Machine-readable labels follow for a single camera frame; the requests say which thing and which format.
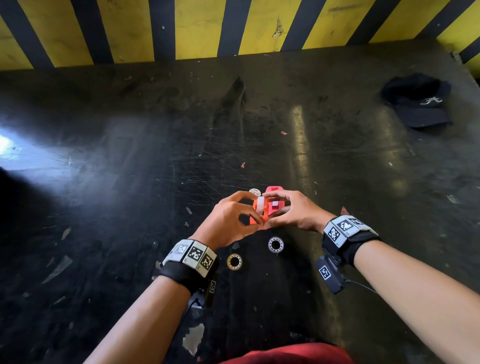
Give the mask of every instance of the black stripe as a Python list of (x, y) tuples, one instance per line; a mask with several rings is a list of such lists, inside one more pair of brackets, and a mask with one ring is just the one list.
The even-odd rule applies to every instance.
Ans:
[(175, 0), (149, 0), (155, 60), (175, 59)]
[(326, 0), (302, 0), (282, 45), (284, 50), (302, 49)]
[(459, 53), (463, 63), (467, 63), (473, 57), (480, 53), (480, 37), (475, 39), (468, 47)]
[(347, 44), (366, 44), (387, 20), (400, 0), (376, 0)]
[(236, 56), (239, 53), (251, 2), (251, 0), (227, 0), (217, 57)]
[(53, 68), (27, 16), (17, 0), (0, 0), (0, 15), (34, 68)]
[(70, 0), (94, 64), (113, 63), (96, 0)]
[(475, 0), (450, 0), (415, 38), (437, 38)]

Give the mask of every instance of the yellow stripe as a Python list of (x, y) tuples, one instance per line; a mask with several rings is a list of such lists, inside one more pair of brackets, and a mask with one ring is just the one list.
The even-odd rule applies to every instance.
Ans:
[(18, 0), (55, 67), (93, 64), (69, 0)]
[(303, 49), (346, 45), (374, 2), (327, 0)]
[(437, 39), (457, 52), (463, 51), (480, 36), (480, 0), (476, 0)]
[(97, 0), (115, 63), (154, 61), (148, 0)]
[(175, 56), (216, 57), (226, 0), (175, 0)]
[(480, 77), (480, 53), (469, 60), (465, 65), (470, 69), (472, 72), (473, 77), (479, 78)]
[(0, 16), (0, 71), (33, 68)]
[(450, 0), (402, 0), (370, 40), (413, 39)]
[(253, 0), (239, 54), (278, 52), (282, 48), (300, 2), (300, 0)]

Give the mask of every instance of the black baseball cap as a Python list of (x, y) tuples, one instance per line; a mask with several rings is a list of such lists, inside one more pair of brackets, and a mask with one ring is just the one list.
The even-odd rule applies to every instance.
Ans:
[(447, 81), (414, 73), (392, 78), (383, 87), (381, 96), (405, 125), (423, 128), (450, 122), (444, 104), (451, 89)]

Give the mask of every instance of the forearm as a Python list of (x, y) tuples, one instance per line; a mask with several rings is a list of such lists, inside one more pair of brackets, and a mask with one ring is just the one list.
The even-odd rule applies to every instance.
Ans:
[(446, 363), (480, 358), (480, 296), (379, 241), (362, 245), (355, 267), (418, 337)]
[(170, 278), (158, 277), (120, 318), (85, 364), (163, 361), (190, 292)]

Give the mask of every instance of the cap logo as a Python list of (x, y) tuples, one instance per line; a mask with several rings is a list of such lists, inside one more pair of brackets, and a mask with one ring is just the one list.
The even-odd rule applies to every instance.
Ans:
[(425, 99), (425, 102), (421, 102), (420, 105), (428, 105), (430, 104), (432, 101), (435, 101), (435, 102), (442, 102), (443, 100), (441, 98), (436, 98), (436, 97), (431, 97), (431, 98), (427, 98)]

